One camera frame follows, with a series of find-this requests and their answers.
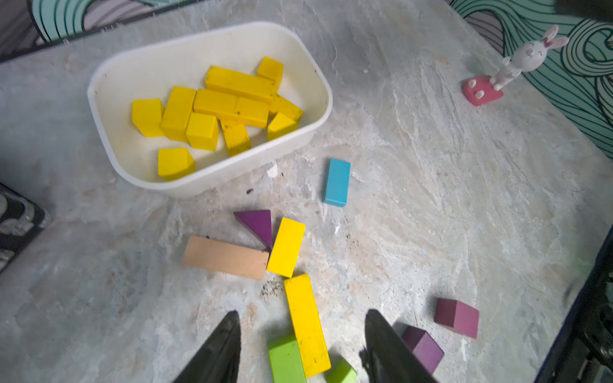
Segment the yellow small cube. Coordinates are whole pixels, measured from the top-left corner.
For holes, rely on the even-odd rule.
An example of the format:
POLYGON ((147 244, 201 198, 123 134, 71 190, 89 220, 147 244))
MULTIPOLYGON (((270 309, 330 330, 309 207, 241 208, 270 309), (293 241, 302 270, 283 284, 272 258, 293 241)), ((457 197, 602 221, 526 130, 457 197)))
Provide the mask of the yellow small cube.
POLYGON ((163 148, 158 151, 158 175, 172 181, 196 171, 196 163, 186 148, 163 148))

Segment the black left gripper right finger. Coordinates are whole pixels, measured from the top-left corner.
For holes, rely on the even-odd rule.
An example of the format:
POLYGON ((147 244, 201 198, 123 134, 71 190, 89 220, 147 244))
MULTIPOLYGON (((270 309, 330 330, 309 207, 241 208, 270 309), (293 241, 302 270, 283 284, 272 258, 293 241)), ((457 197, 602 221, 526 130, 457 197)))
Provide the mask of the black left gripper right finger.
POLYGON ((436 382, 375 309, 367 311, 365 339, 359 356, 369 382, 436 382))

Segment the yellow slanted long block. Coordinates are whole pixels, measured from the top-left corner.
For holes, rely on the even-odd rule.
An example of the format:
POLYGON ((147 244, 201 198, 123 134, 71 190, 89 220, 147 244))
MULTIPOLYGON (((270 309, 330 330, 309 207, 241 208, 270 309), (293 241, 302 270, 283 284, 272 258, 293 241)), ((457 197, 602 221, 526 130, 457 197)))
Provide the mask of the yellow slanted long block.
POLYGON ((305 231, 305 224, 282 218, 267 271, 286 278, 293 276, 305 231))

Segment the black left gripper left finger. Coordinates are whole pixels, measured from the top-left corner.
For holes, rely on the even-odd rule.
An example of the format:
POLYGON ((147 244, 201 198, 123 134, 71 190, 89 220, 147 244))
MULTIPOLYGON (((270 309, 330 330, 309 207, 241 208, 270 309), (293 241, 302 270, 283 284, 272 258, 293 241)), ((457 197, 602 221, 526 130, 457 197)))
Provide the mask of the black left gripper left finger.
POLYGON ((237 383, 240 351, 239 313, 230 311, 173 382, 237 383))

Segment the yellow small cube block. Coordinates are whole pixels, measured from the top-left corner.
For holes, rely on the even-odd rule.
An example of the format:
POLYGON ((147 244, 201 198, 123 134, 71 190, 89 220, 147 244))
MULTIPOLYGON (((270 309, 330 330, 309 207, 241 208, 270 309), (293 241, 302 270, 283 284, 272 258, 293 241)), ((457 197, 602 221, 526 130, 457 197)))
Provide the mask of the yellow small cube block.
POLYGON ((186 130, 188 143, 196 149, 215 151, 219 140, 219 129, 215 116, 193 113, 186 130))

